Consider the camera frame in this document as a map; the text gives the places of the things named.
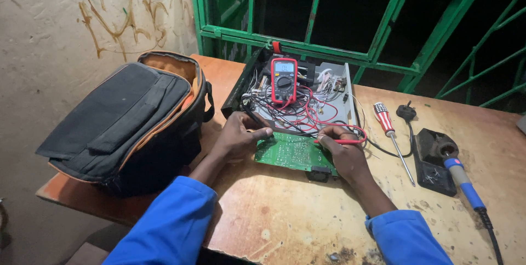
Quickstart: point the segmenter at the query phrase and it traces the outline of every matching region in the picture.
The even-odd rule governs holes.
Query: green circuit board
[[[314,166],[326,167],[338,177],[331,153],[314,140],[274,132],[274,138],[258,141],[254,161],[304,171],[311,171]]]

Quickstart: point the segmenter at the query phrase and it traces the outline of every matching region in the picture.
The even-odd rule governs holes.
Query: green metal frame
[[[367,53],[359,53],[356,51],[310,43],[319,0],[313,0],[312,2],[311,14],[305,34],[305,40],[303,42],[253,33],[254,0],[249,0],[247,31],[234,30],[209,24],[210,20],[204,1],[208,0],[193,0],[197,42],[201,54],[207,54],[207,38],[216,38],[238,42],[240,44],[247,44],[249,47],[247,56],[251,55],[252,46],[265,47],[268,46],[271,41],[277,40],[281,42],[283,51],[301,54],[302,59],[305,59],[306,57],[316,57],[348,62],[349,64],[359,66],[358,73],[356,73],[352,80],[353,83],[358,83],[360,81],[366,68],[405,74],[403,80],[398,86],[398,91],[411,93],[474,0],[451,1],[411,67],[402,67],[378,62],[380,53],[391,33],[391,26],[397,20],[398,14],[402,9],[405,0],[389,1]]]
[[[435,98],[442,99],[443,97],[447,96],[448,94],[450,94],[450,93],[452,93],[452,92],[454,92],[454,91],[456,91],[456,90],[458,90],[458,89],[460,89],[462,87],[465,87],[466,85],[469,85],[468,91],[466,93],[466,98],[465,98],[465,103],[469,104],[470,100],[471,100],[471,83],[473,81],[477,80],[481,76],[489,73],[490,71],[494,70],[495,68],[503,65],[504,63],[508,62],[509,60],[511,60],[511,59],[513,59],[513,58],[515,58],[517,56],[520,56],[520,55],[522,55],[522,58],[519,61],[519,65],[517,67],[517,71],[516,71],[516,74],[515,74],[515,79],[514,79],[512,88],[510,90],[506,91],[505,93],[503,93],[503,94],[501,94],[499,96],[496,96],[493,99],[483,103],[482,105],[480,105],[480,107],[487,107],[490,104],[492,104],[492,103],[494,103],[494,102],[496,102],[498,100],[501,100],[501,99],[503,99],[503,98],[515,93],[516,91],[526,87],[526,82],[522,83],[522,84],[520,83],[521,75],[522,75],[523,70],[524,70],[524,63],[526,62],[526,53],[525,53],[526,52],[526,46],[521,48],[521,49],[519,49],[515,53],[512,53],[511,55],[507,56],[505,59],[497,62],[496,64],[492,65],[491,67],[486,68],[485,70],[483,70],[482,72],[478,73],[477,75],[473,75],[473,70],[474,70],[474,66],[475,66],[475,56],[477,54],[477,51],[482,47],[482,45],[486,42],[486,40],[490,37],[490,35],[493,32],[495,32],[495,31],[501,29],[502,27],[506,26],[512,20],[517,19],[521,14],[526,13],[526,7],[523,7],[522,9],[520,9],[519,11],[517,11],[516,13],[514,13],[513,15],[511,15],[507,19],[505,19],[506,16],[508,15],[508,13],[510,12],[510,10],[517,3],[517,1],[519,1],[519,0],[511,0],[510,4],[504,9],[504,11],[501,13],[501,15],[495,21],[495,23],[493,23],[493,25],[489,28],[489,30],[486,32],[486,34],[484,34],[484,36],[479,41],[479,43],[477,43],[477,45],[473,47],[473,50],[471,51],[471,53],[467,56],[467,58],[460,65],[460,67],[457,69],[457,71],[455,71],[455,73],[449,78],[448,82],[445,83],[444,87],[442,87],[442,89],[438,92],[438,94],[435,96]],[[459,84],[459,85],[449,89],[448,91],[444,92],[446,90],[446,88],[451,84],[451,82],[455,78],[457,78],[458,74],[462,70],[464,70],[464,68],[467,66],[468,63],[470,63],[468,80],[465,80],[461,84]]]

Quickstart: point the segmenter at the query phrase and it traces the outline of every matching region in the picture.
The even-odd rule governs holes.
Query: blue sleeve
[[[365,221],[386,264],[450,264],[444,249],[433,237],[429,226],[417,211],[396,210]]]
[[[216,198],[203,183],[177,177],[104,264],[195,264]]]

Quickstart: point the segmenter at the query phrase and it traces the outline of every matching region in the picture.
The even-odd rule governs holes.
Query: wall
[[[56,264],[108,222],[37,199],[56,171],[35,149],[93,87],[138,53],[197,52],[191,0],[0,0],[3,264]]]

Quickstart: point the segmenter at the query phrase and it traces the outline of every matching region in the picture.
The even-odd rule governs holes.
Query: red multimeter
[[[288,58],[274,58],[270,62],[272,80],[272,102],[296,102],[298,62]]]

